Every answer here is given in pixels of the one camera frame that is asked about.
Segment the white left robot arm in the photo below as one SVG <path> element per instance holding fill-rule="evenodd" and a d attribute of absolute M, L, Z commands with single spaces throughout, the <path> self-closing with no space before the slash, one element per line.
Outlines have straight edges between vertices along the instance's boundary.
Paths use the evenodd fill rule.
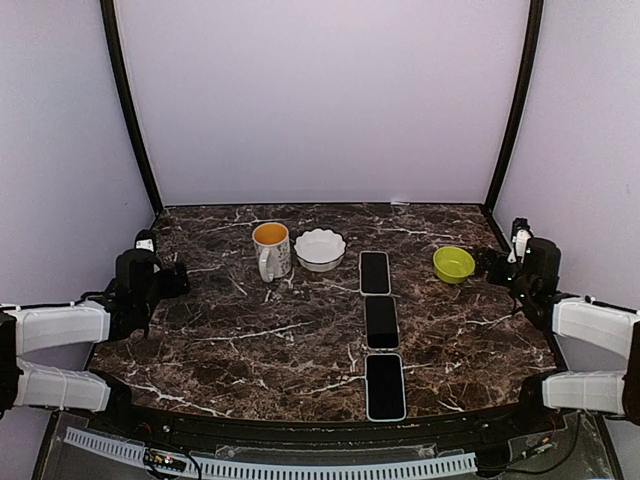
<path fill-rule="evenodd" d="M 163 266 L 148 249 L 134 248 L 116 259 L 115 277 L 100 292 L 74 302 L 1 307 L 1 411 L 15 407 L 101 412 L 120 436 L 141 427 L 130 406 L 130 388 L 107 374 L 73 371 L 28 362 L 39 350 L 74 344 L 120 341 L 149 333 L 157 305 L 189 292 L 186 266 Z"/>

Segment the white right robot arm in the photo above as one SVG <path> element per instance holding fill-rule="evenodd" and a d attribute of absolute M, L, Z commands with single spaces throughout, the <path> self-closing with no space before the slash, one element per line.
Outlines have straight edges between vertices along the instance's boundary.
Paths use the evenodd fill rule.
<path fill-rule="evenodd" d="M 639 423 L 639 311 L 558 289 L 561 251 L 543 238 L 519 241 L 511 253 L 475 255 L 486 280 L 503 286 L 515 310 L 550 340 L 567 340 L 621 359 L 617 370 L 566 366 L 523 381 L 510 424 L 534 432 L 553 410 L 582 410 Z"/>

